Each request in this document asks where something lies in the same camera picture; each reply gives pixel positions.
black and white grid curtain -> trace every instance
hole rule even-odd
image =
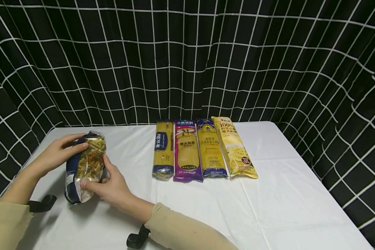
[[[375,0],[0,0],[0,195],[55,127],[209,116],[276,123],[375,247]]]

white tablecloth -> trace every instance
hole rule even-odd
[[[161,182],[151,177],[155,125],[94,127],[107,140],[107,155],[133,194],[198,219],[219,230],[240,250],[372,249],[300,155],[270,122],[235,123],[259,175],[257,180],[204,179]],[[56,128],[32,161],[54,139],[91,128]],[[38,183],[32,199],[58,197],[51,211],[37,214],[18,249],[119,250],[140,224],[94,197],[69,207],[65,166]],[[149,240],[144,247],[164,249]]]

black clip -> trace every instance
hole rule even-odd
[[[148,239],[150,230],[144,227],[144,224],[140,227],[139,234],[130,234],[126,240],[126,245],[129,248],[140,249]]]
[[[57,197],[51,194],[46,195],[41,202],[30,200],[28,202],[29,211],[31,213],[42,213],[42,212],[49,211],[53,207],[56,200],[57,200]]]

person's right hand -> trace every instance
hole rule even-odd
[[[129,191],[124,176],[120,173],[117,166],[113,165],[107,155],[103,156],[104,166],[110,178],[101,180],[101,183],[84,181],[81,186],[84,189],[95,192],[100,195],[103,200],[110,203],[120,211],[125,212],[128,201],[134,198],[134,195]]]

pasta package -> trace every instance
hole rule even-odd
[[[257,172],[231,119],[228,117],[212,117],[212,119],[224,151],[230,176],[245,175],[257,179]]]
[[[192,120],[175,121],[175,182],[203,182],[196,126]]]
[[[151,174],[162,181],[168,181],[174,175],[174,123],[170,120],[157,121]]]
[[[87,149],[72,156],[67,161],[65,197],[72,205],[87,202],[93,192],[83,189],[81,182],[99,182],[103,174],[103,155],[106,152],[106,140],[103,134],[90,131],[81,137],[76,144],[87,142]]]
[[[228,177],[217,131],[210,119],[197,120],[197,137],[203,177]]]

